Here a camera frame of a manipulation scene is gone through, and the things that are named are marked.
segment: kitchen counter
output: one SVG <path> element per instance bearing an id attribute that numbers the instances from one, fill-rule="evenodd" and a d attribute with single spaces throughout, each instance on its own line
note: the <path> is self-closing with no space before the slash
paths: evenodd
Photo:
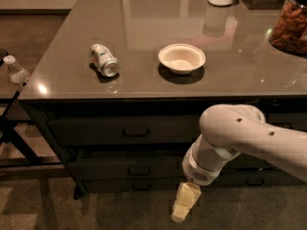
<path id="1" fill-rule="evenodd" d="M 307 130 L 307 60 L 270 45 L 278 14 L 239 0 L 225 8 L 207 0 L 78 0 L 18 99 L 76 181 L 75 198 L 175 188 L 212 104 L 253 104 L 273 125 Z M 119 59 L 118 76 L 95 70 L 94 43 Z M 203 50 L 202 68 L 180 76 L 161 65 L 159 50 L 173 43 Z M 287 183 L 301 182 L 239 156 L 214 185 Z"/>

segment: soda can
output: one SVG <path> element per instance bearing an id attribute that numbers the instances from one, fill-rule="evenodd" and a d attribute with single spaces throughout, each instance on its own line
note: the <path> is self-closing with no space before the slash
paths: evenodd
<path id="1" fill-rule="evenodd" d="M 93 44 L 89 50 L 89 58 L 104 77 L 111 78 L 118 74 L 119 62 L 105 45 Z"/>

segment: drawer handle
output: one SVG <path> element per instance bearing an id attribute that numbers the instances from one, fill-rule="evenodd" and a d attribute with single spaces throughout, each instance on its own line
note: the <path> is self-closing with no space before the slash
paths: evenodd
<path id="1" fill-rule="evenodd" d="M 128 131 L 126 131 L 126 129 L 123 129 L 123 135 L 126 138 L 142 138 L 142 137 L 146 137 L 150 134 L 150 130 L 147 128 L 146 131 L 144 133 L 129 133 Z"/>
<path id="2" fill-rule="evenodd" d="M 148 191 L 151 187 L 151 183 L 133 183 L 132 185 L 135 191 Z"/>
<path id="3" fill-rule="evenodd" d="M 148 176 L 151 170 L 149 167 L 131 167 L 128 168 L 129 176 Z"/>

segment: floor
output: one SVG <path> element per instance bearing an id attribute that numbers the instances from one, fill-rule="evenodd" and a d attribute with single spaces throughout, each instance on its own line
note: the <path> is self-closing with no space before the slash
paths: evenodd
<path id="1" fill-rule="evenodd" d="M 0 47 L 34 71 L 64 17 L 0 15 Z M 34 126 L 17 130 L 39 156 L 54 155 Z M 22 155 L 2 144 L 0 157 Z M 0 229 L 307 229 L 307 185 L 207 187 L 183 223 L 170 218 L 176 189 L 90 194 L 79 200 L 74 189 L 61 165 L 0 169 Z"/>

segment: cabinet leg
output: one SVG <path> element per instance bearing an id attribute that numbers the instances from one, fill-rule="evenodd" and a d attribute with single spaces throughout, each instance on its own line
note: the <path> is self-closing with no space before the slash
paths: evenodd
<path id="1" fill-rule="evenodd" d="M 78 186 L 76 186 L 75 188 L 75 192 L 74 192 L 74 199 L 78 200 L 80 199 L 82 196 L 84 196 L 84 193 L 80 190 L 80 188 Z"/>

